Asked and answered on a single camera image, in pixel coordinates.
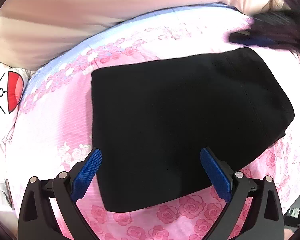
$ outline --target red semicircle symbol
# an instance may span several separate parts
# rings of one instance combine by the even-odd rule
[[[8,73],[8,110],[12,113],[21,100],[23,92],[23,79],[19,73],[9,71]]]

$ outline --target blue clamp pad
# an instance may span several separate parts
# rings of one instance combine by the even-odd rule
[[[100,167],[101,161],[101,151],[96,149],[75,177],[72,182],[72,193],[70,195],[74,203],[76,203],[78,199],[82,199],[84,197],[93,177]]]
[[[230,202],[232,198],[231,183],[207,148],[201,150],[200,161],[218,196],[227,203]]]

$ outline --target pink rose pattern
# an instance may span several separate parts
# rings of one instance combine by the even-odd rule
[[[202,237],[198,236],[198,235],[191,235],[189,236],[189,240],[201,240]]]
[[[222,205],[220,203],[210,203],[207,205],[207,210],[204,215],[207,219],[216,221],[222,211]]]
[[[193,230],[199,236],[205,236],[205,234],[209,231],[209,229],[212,227],[212,225],[213,225],[213,223],[208,222],[205,219],[198,219]]]
[[[93,205],[91,210],[91,215],[100,224],[104,224],[106,221],[108,221],[107,212],[102,207]]]
[[[147,238],[144,229],[136,226],[129,227],[127,230],[127,235],[134,240],[145,240]]]
[[[267,150],[267,159],[266,159],[266,165],[269,168],[273,168],[275,166],[275,163],[277,162],[277,156],[274,154],[274,150]]]
[[[87,74],[98,67],[115,65],[116,60],[122,57],[126,57],[127,62],[134,63],[134,61],[130,61],[130,58],[132,59],[137,53],[140,53],[140,51],[142,51],[142,45],[147,42],[167,39],[173,39],[175,42],[178,42],[180,39],[191,38],[192,34],[185,28],[185,25],[185,23],[180,23],[180,28],[174,29],[167,27],[146,28],[144,33],[133,33],[130,37],[120,38],[113,43],[91,49],[86,55],[79,55],[76,60],[66,64],[66,66],[61,68],[57,73],[47,77],[31,94],[25,95],[20,103],[19,114],[27,114],[32,111],[36,103],[45,94],[53,93],[60,87],[68,85],[73,77],[79,73]],[[237,29],[239,30],[245,27],[246,24],[243,24]],[[197,29],[202,34],[207,27],[198,26]],[[153,32],[158,33],[156,38],[153,37],[153,35],[147,35]],[[91,55],[94,56],[94,59],[89,61],[88,59]],[[258,179],[262,179],[267,175],[274,178],[284,212],[292,204],[290,196],[292,194],[295,196],[296,193],[294,191],[300,188],[300,145],[296,145],[292,139],[293,135],[288,129],[286,136],[274,143],[254,162],[242,169],[242,172],[248,177],[252,176],[251,173],[253,173],[253,177]],[[59,148],[59,155],[64,159],[62,165],[65,170],[69,170],[71,163],[79,160],[80,147],[71,147],[71,150],[68,151],[69,154],[61,149],[62,147],[64,146],[60,145]],[[92,185],[96,188],[98,187],[96,181],[93,181]],[[12,186],[11,188],[11,191],[19,192],[18,195],[20,196],[23,195],[24,190],[25,187],[15,188]],[[22,197],[16,197],[14,200],[15,202],[19,201],[21,203]],[[181,221],[180,226],[187,223],[185,220],[192,224],[192,230],[188,231],[187,238],[189,240],[200,240],[209,231],[218,215],[220,215],[224,205],[224,200],[220,199],[215,189],[211,187],[197,192],[195,195],[188,195],[164,205],[145,209],[144,217],[151,217],[151,221],[153,221],[149,222],[145,227],[144,224],[138,222],[138,218],[133,219],[134,216],[138,216],[138,213],[111,213],[105,211],[99,204],[90,205],[89,208],[86,208],[81,205],[80,201],[78,202],[78,207],[82,213],[86,211],[84,214],[86,221],[97,235],[101,235],[100,238],[102,240],[176,239],[179,238],[179,234],[177,233],[175,235],[175,232],[169,230],[168,226],[178,223],[179,219]],[[243,222],[247,217],[250,205],[251,200],[247,200],[230,237],[235,237],[239,234]],[[118,230],[109,232],[107,224],[111,223],[112,218],[113,221],[124,230],[124,234]],[[63,234],[71,238],[71,234],[66,228],[64,221],[59,218],[57,218],[57,220]]]
[[[159,220],[161,220],[164,224],[170,224],[173,221],[177,220],[179,217],[178,210],[167,205],[163,205],[159,207],[159,212],[157,213],[157,217]]]
[[[203,202],[202,197],[199,195],[193,195],[191,197],[184,196],[179,199],[180,207],[179,213],[181,216],[185,216],[189,219],[199,216],[200,212],[203,211],[206,203]]]
[[[162,226],[154,226],[153,229],[149,230],[149,237],[153,240],[168,240],[169,232],[163,229]]]
[[[114,213],[113,219],[120,225],[126,226],[132,222],[130,213]]]

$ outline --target black clamp arm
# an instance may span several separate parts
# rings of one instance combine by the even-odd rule
[[[201,163],[216,192],[227,204],[203,240],[227,240],[247,197],[253,197],[247,219],[236,240],[283,240],[284,224],[279,196],[270,176],[248,179],[219,161],[209,148],[200,154]],[[93,149],[87,158],[54,179],[31,177],[26,187],[18,224],[19,240],[65,240],[49,198],[57,200],[61,214],[75,240],[99,240],[76,201],[82,198],[101,164],[101,151]]]

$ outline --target white fabric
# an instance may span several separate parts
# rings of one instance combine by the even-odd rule
[[[24,69],[10,68],[0,62],[0,140],[3,142],[8,142],[12,137],[13,126],[18,115],[18,102],[29,79],[28,72]],[[17,73],[19,77],[18,83],[12,89],[8,87],[9,78],[9,83],[13,82],[11,73]],[[12,103],[12,99],[15,98],[18,98],[17,104]]]

